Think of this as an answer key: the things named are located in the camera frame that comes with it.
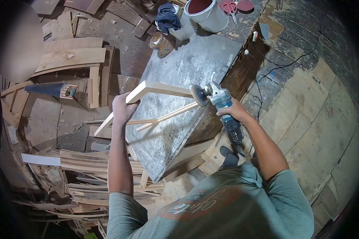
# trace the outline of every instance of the white bucket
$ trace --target white bucket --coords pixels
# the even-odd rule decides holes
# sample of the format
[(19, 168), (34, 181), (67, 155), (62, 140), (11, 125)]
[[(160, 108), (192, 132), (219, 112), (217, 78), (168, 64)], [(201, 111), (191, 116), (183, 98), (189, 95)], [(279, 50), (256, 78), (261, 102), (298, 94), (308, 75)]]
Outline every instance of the white bucket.
[[(178, 40), (185, 41), (189, 39), (192, 35), (194, 35), (194, 33), (196, 33), (198, 26), (195, 22), (193, 22), (190, 19), (189, 16), (183, 13), (182, 8), (180, 8), (176, 4), (172, 4), (172, 5), (176, 10), (175, 15), (177, 15), (178, 19), (180, 20), (181, 28), (178, 29), (177, 31), (174, 30), (173, 28), (169, 28), (169, 33), (175, 38), (177, 38)], [(161, 31), (161, 29), (157, 25), (157, 21), (155, 22), (155, 24), (157, 26), (157, 30)]]
[(190, 0), (185, 5), (185, 14), (189, 16), (194, 22), (198, 23), (208, 32), (222, 31), (229, 23), (229, 17), (222, 11), (216, 0), (211, 2), (205, 10), (190, 14), (188, 11)]

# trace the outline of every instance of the electrical cable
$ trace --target electrical cable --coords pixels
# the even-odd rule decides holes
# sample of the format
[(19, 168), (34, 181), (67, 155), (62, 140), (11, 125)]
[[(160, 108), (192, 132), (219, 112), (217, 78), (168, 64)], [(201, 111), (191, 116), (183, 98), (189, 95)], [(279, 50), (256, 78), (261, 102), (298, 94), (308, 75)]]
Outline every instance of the electrical cable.
[[(289, 67), (289, 66), (291, 66), (292, 64), (296, 63), (300, 58), (302, 58), (302, 57), (304, 57), (304, 56), (307, 56), (307, 55), (310, 55), (310, 54), (311, 54), (313, 51), (315, 51), (315, 49), (317, 48), (318, 42), (319, 42), (319, 38), (320, 38), (321, 34), (322, 34), (322, 24), (321, 24), (321, 29), (320, 29), (320, 31), (319, 31), (319, 34), (318, 34), (318, 37), (317, 37), (317, 42), (315, 43), (314, 48), (313, 48), (310, 52), (308, 52), (308, 53), (306, 53), (306, 54), (304, 54), (304, 55), (301, 55), (301, 56), (298, 57), (296, 60), (294, 60), (293, 62), (291, 62), (290, 64), (287, 64), (287, 65), (277, 64), (277, 63), (272, 62), (272, 61), (270, 61), (269, 59), (267, 59), (266, 56), (263, 55), (263, 54), (257, 49), (257, 47), (256, 47), (256, 45), (255, 45), (255, 42), (253, 42), (253, 45), (254, 45), (255, 50), (257, 50), (257, 51), (259, 52), (259, 54), (261, 54), (261, 56), (263, 56), (264, 59), (266, 59), (268, 62), (270, 62), (270, 63), (272, 63), (272, 64), (278, 66), (278, 67), (276, 67), (276, 68), (271, 69), (267, 74), (265, 74), (265, 75), (263, 75), (263, 76), (264, 76), (264, 77), (267, 77), (268, 74), (270, 74), (273, 70), (282, 69), (282, 68), (285, 68), (285, 67)], [(251, 56), (251, 58), (254, 60), (254, 63), (255, 63), (255, 65), (256, 65), (255, 58), (254, 58), (250, 53), (248, 53), (248, 55)], [(257, 79), (256, 79), (257, 73), (255, 74), (255, 83), (256, 83), (256, 85), (257, 85), (257, 87), (258, 87), (259, 96), (261, 97), (261, 99), (259, 99), (258, 96), (255, 96), (256, 98), (258, 98), (259, 102), (261, 103), (261, 105), (259, 106), (258, 117), (257, 117), (257, 121), (258, 121), (258, 123), (259, 123), (259, 113), (260, 113), (260, 111), (261, 111), (261, 109), (262, 109), (263, 98), (262, 98), (262, 95), (261, 95), (261, 91), (260, 91), (260, 89), (259, 89), (258, 81), (257, 81)], [(253, 148), (253, 145), (251, 145), (249, 154), (251, 153), (252, 148)]]

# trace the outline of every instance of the blue rag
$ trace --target blue rag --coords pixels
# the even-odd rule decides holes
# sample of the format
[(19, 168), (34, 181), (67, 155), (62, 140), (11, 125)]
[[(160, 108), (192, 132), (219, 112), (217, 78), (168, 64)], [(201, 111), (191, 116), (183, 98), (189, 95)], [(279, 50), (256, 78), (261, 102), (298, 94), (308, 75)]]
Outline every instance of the blue rag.
[(176, 10), (171, 3), (165, 3), (158, 7), (158, 14), (155, 20), (163, 33), (169, 34), (169, 28), (174, 30), (181, 28), (181, 23), (177, 15), (174, 14), (175, 12)]

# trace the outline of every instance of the red scissors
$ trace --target red scissors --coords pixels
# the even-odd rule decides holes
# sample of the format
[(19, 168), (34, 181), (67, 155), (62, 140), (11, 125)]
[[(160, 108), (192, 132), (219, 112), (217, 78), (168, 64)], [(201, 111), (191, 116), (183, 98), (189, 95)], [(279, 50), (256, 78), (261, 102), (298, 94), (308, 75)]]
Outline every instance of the red scissors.
[(238, 11), (237, 5), (231, 0), (223, 0), (221, 2), (222, 10), (233, 17), (235, 24), (237, 24), (237, 19), (235, 13)]

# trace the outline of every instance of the angle grinder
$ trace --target angle grinder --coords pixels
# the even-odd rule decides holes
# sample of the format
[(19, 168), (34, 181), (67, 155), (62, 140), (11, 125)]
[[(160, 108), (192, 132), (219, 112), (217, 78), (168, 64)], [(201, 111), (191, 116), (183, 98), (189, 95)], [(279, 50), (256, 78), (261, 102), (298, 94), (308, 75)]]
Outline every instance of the angle grinder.
[[(191, 86), (190, 90), (196, 102), (203, 107), (207, 104), (208, 96), (211, 104), (214, 105), (217, 110), (232, 105), (230, 91), (228, 89), (221, 88), (220, 85), (214, 81), (207, 83), (204, 89), (202, 89), (199, 85), (194, 84)], [(225, 127), (230, 142), (235, 146), (238, 153), (245, 157), (239, 146), (244, 139), (244, 133), (241, 125), (237, 120), (228, 114), (221, 116), (221, 121)]]

